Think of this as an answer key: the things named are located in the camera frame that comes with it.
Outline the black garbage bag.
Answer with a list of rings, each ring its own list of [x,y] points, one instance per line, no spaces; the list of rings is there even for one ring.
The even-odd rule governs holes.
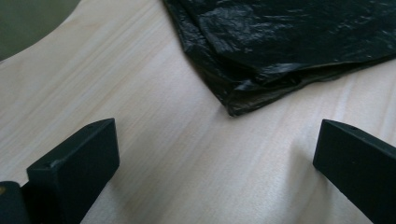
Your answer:
[[[232,117],[396,59],[396,0],[163,0]]]

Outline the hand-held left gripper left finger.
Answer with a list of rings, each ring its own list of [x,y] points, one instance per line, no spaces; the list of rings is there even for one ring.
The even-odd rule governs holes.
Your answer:
[[[120,166],[114,119],[84,126],[27,168],[35,224],[79,224]]]

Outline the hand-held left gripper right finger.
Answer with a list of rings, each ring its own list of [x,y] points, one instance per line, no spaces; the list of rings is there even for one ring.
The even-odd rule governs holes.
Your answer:
[[[396,147],[325,119],[313,165],[374,224],[396,224]]]

